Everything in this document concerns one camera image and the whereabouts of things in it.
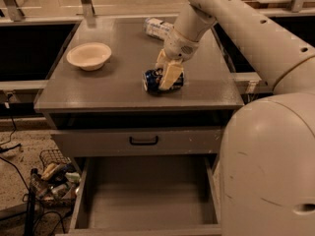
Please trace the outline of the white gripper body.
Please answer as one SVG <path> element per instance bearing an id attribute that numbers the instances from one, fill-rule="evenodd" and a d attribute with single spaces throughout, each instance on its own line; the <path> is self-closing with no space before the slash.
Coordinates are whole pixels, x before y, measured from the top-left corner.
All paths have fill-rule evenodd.
<path id="1" fill-rule="evenodd" d="M 173 29 L 165 39 L 163 47 L 165 55 L 169 59 L 187 61 L 193 57 L 199 43 L 187 39 Z"/>

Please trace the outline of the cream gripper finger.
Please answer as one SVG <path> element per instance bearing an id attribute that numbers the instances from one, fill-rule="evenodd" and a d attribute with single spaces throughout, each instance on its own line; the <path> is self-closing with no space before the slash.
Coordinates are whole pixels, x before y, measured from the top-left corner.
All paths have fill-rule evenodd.
<path id="1" fill-rule="evenodd" d="M 170 59 L 166 55 L 165 50 L 162 49 L 157 56 L 155 68 L 156 69 L 166 69 L 169 62 L 170 62 Z"/>
<path id="2" fill-rule="evenodd" d="M 183 72 L 183 65 L 180 61 L 170 61 L 163 65 L 162 78 L 158 88 L 169 90 Z"/>

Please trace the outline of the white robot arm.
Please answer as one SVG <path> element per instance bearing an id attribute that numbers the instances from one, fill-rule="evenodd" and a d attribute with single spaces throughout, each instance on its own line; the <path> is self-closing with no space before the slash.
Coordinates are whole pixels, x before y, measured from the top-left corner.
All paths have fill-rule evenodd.
<path id="1" fill-rule="evenodd" d="M 315 236 L 315 60 L 305 41 L 241 0 L 188 0 L 157 59 L 169 89 L 218 22 L 272 96 L 239 109 L 220 146 L 222 236 Z"/>

